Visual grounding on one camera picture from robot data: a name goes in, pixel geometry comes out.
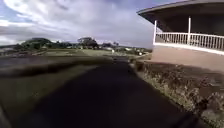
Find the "white cloud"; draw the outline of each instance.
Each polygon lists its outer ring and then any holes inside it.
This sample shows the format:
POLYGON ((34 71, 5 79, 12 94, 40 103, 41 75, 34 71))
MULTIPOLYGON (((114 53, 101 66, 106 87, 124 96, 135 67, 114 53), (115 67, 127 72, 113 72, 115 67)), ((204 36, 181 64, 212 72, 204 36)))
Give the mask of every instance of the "white cloud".
POLYGON ((76 40, 92 36, 97 40, 151 47, 152 24, 136 14, 135 9, 121 8, 105 0, 4 0, 19 12, 18 18, 33 23, 1 21, 5 32, 15 38, 44 36, 53 39, 76 40))

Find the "roof overhang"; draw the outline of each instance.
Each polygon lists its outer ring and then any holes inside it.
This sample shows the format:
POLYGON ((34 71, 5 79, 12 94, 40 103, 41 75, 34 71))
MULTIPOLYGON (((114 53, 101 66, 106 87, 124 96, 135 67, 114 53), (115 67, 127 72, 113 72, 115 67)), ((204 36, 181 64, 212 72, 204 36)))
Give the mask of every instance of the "roof overhang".
POLYGON ((158 27, 163 31, 185 31, 188 17, 224 16, 224 0, 190 0, 171 3, 137 12, 140 16, 154 24, 158 20, 158 27))

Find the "distant tree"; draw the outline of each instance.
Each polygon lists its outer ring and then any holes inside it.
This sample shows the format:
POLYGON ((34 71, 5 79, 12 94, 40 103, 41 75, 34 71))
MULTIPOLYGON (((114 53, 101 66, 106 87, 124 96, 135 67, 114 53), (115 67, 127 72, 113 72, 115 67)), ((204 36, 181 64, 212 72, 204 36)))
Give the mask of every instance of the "distant tree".
POLYGON ((13 49, 20 51, 20 50, 23 50, 23 46, 20 44, 16 44, 13 49))
POLYGON ((83 37, 78 39, 79 45, 96 48, 99 45, 97 44, 96 40, 91 37, 83 37))
POLYGON ((52 42, 45 38, 32 38, 23 42, 21 46, 25 49, 40 49, 51 44, 52 42))
POLYGON ((119 43, 114 42, 113 45, 117 47, 117 46, 119 46, 119 43))
POLYGON ((113 45, 111 43, 103 43, 102 47, 112 47, 113 45))

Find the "white railing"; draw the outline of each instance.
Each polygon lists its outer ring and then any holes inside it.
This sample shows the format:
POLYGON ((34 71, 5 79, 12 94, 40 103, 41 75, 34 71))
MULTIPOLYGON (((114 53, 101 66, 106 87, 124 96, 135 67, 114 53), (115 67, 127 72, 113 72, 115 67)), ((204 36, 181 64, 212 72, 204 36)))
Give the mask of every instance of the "white railing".
POLYGON ((185 44, 200 48, 224 51, 224 36, 196 33, 156 33, 155 43, 185 44))

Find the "sky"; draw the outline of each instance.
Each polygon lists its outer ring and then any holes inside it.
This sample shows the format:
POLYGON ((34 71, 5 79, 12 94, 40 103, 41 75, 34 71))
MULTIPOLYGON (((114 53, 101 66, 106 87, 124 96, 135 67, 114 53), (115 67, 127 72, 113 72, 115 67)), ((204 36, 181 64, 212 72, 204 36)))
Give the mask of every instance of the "sky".
POLYGON ((0 45, 33 37, 152 47, 153 25, 137 11, 181 0, 0 0, 0 45))

